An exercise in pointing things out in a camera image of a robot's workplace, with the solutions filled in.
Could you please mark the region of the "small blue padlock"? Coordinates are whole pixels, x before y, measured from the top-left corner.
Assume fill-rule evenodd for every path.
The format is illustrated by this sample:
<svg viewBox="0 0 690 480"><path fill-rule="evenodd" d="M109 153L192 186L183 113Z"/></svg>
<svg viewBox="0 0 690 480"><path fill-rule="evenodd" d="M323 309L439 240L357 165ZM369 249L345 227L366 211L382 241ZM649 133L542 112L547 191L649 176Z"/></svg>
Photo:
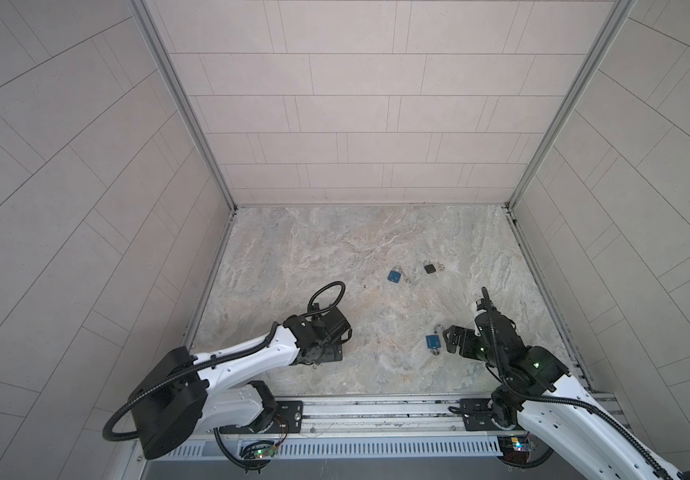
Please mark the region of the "small blue padlock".
<svg viewBox="0 0 690 480"><path fill-rule="evenodd" d="M389 271L387 280L395 284L399 284L401 282L406 284L411 283L411 278L399 266L395 266Z"/></svg>

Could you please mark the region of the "black padlock with key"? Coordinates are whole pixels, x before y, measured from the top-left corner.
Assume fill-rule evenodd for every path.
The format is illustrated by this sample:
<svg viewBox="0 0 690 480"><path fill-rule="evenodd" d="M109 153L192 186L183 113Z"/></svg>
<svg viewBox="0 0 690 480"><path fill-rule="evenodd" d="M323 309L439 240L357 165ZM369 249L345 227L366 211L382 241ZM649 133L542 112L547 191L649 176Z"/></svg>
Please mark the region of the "black padlock with key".
<svg viewBox="0 0 690 480"><path fill-rule="evenodd" d="M429 261L427 261L423 264L423 268L428 275L434 274L438 271L436 264L433 262L429 262Z"/></svg>

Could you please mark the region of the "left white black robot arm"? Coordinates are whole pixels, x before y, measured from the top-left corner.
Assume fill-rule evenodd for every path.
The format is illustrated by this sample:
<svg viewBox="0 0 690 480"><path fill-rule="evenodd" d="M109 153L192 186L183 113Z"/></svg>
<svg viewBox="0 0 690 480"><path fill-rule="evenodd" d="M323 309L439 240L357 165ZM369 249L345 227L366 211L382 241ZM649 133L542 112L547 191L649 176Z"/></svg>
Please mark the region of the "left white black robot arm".
<svg viewBox="0 0 690 480"><path fill-rule="evenodd" d="M302 314L271 324L267 334L232 347L191 353L170 350L104 424L107 442L139 442L147 460L163 457L193 434L222 427L261 432L278 403L259 375L290 366L339 362L353 328L338 295L322 307L315 297Z"/></svg>

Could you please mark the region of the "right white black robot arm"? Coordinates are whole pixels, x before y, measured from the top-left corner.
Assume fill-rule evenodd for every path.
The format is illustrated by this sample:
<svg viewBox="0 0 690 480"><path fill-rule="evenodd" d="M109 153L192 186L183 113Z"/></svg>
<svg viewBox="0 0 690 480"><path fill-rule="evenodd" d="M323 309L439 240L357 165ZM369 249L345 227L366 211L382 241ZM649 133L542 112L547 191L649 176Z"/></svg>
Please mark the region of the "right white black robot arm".
<svg viewBox="0 0 690 480"><path fill-rule="evenodd" d="M498 380L490 399L463 399L450 412L488 419L502 431L523 430L588 479L690 479L618 422L549 350L528 346L515 323L484 292L474 328L444 330L451 354L480 361Z"/></svg>

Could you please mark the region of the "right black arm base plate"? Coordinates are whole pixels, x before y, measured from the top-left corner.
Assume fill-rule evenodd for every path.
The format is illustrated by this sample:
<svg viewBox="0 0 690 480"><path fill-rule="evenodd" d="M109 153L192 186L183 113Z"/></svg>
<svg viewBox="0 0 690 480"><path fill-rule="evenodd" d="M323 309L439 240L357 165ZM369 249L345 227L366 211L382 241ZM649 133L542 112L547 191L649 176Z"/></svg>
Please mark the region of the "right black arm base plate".
<svg viewBox="0 0 690 480"><path fill-rule="evenodd" d="M462 418L466 431L519 432L516 410L501 400L466 398L449 411Z"/></svg>

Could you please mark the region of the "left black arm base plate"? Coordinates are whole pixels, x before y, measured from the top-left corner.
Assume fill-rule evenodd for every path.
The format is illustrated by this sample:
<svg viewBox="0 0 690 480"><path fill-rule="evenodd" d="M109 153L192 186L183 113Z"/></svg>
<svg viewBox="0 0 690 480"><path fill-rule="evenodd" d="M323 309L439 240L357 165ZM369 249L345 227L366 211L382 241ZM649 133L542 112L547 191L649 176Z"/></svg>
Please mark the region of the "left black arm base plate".
<svg viewBox="0 0 690 480"><path fill-rule="evenodd" d="M302 401L279 401L272 414L263 412L258 420L248 426L223 426L219 432L238 435L297 434L301 431L303 408Z"/></svg>

